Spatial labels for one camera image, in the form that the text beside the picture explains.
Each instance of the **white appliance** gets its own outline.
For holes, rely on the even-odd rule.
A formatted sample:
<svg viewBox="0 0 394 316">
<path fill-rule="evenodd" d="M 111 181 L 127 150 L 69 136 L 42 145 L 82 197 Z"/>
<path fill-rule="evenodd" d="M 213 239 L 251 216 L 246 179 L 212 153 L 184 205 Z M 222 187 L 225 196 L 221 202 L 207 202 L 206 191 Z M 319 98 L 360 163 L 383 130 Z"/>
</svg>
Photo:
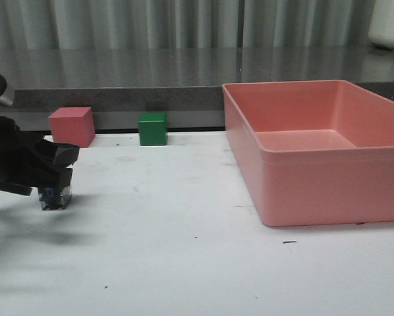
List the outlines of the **white appliance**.
<svg viewBox="0 0 394 316">
<path fill-rule="evenodd" d="M 368 38 L 375 45 L 394 49 L 394 0 L 376 0 Z"/>
</svg>

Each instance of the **table surface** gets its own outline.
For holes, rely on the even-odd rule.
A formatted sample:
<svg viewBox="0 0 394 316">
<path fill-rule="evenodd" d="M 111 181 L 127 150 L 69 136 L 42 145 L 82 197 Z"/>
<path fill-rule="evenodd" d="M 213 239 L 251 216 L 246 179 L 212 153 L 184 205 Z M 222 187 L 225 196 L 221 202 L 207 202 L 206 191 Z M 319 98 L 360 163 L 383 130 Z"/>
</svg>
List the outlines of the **table surface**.
<svg viewBox="0 0 394 316">
<path fill-rule="evenodd" d="M 72 190 L 0 192 L 0 315 L 394 315 L 394 223 L 264 226 L 224 132 L 97 136 Z"/>
</svg>

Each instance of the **pink plastic container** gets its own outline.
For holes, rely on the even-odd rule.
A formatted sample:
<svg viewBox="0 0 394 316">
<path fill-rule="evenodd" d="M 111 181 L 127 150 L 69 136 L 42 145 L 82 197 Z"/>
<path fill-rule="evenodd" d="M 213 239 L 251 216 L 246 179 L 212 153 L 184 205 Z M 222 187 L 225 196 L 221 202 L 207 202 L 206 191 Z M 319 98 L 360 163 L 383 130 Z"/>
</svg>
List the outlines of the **pink plastic container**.
<svg viewBox="0 0 394 316">
<path fill-rule="evenodd" d="M 227 137 L 264 224 L 394 221 L 394 102 L 341 80 L 223 93 Z"/>
</svg>

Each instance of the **gray curtain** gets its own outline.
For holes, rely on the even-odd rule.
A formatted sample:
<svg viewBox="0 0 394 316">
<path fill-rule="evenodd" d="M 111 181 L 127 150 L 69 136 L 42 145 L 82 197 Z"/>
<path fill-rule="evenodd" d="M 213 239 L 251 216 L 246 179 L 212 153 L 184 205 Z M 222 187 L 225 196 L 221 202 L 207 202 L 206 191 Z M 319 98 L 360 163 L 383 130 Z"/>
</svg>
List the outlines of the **gray curtain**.
<svg viewBox="0 0 394 316">
<path fill-rule="evenodd" d="M 0 49 L 368 43 L 373 0 L 0 0 Z"/>
</svg>

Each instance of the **green cube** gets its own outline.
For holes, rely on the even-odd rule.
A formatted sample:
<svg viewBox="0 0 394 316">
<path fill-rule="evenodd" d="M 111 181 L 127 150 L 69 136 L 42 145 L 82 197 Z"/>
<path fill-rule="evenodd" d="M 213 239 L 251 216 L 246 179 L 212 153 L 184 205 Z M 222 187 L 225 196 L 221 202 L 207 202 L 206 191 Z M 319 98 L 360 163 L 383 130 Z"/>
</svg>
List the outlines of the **green cube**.
<svg viewBox="0 0 394 316">
<path fill-rule="evenodd" d="M 167 143 L 166 113 L 143 113 L 138 120 L 140 146 L 163 146 Z"/>
</svg>

